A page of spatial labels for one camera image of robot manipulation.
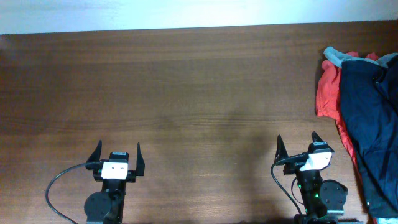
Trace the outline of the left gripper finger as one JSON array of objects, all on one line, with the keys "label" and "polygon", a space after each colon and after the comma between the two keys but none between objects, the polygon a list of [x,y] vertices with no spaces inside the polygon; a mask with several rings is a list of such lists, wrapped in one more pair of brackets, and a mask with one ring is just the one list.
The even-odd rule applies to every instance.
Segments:
[{"label": "left gripper finger", "polygon": [[137,157],[136,157],[136,169],[131,171],[131,175],[134,177],[142,177],[145,172],[145,162],[141,152],[141,145],[137,143]]},{"label": "left gripper finger", "polygon": [[99,140],[95,150],[91,153],[91,155],[86,161],[87,170],[98,170],[100,168],[101,149],[102,149],[102,140]]}]

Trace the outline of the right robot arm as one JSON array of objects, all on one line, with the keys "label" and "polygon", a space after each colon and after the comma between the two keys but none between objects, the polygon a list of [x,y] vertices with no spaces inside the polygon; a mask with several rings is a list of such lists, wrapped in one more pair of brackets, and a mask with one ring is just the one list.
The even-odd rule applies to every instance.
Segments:
[{"label": "right robot arm", "polygon": [[[282,136],[278,136],[271,176],[298,211],[294,223],[338,223],[338,218],[344,215],[348,189],[335,180],[322,179],[320,172],[330,166],[335,151],[315,131],[311,137],[307,151],[289,156]],[[284,175],[295,176],[292,183],[299,188],[304,211],[299,208],[293,193],[288,193],[275,177],[276,166],[284,167]]]}]

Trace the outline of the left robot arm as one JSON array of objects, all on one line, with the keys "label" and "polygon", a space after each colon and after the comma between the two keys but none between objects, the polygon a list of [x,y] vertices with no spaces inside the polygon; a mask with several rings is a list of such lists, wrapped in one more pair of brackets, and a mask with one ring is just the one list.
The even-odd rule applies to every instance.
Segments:
[{"label": "left robot arm", "polygon": [[136,168],[129,168],[129,154],[113,151],[108,159],[101,158],[102,142],[86,161],[85,168],[92,171],[93,178],[102,183],[99,192],[91,194],[85,201],[87,223],[121,223],[123,220],[126,185],[144,176],[145,162],[141,146],[137,145]]}]

